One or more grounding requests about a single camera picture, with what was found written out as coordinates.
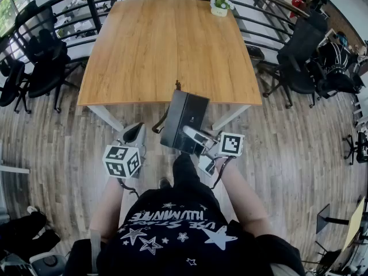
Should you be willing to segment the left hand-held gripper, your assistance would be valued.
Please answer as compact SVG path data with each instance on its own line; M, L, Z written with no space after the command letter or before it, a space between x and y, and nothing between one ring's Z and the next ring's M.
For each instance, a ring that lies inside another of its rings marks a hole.
M102 162L106 173L120 179L138 179L147 152L145 138L146 125L143 122L121 131L117 140L107 145L103 153Z

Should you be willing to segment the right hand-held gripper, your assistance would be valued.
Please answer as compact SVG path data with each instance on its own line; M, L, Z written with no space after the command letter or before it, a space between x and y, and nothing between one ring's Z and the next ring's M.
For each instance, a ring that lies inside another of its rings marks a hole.
M203 147L198 168L209 177L216 175L216 162L220 159L242 155L244 135L220 132L216 136L210 136L187 125L183 127L183 132Z

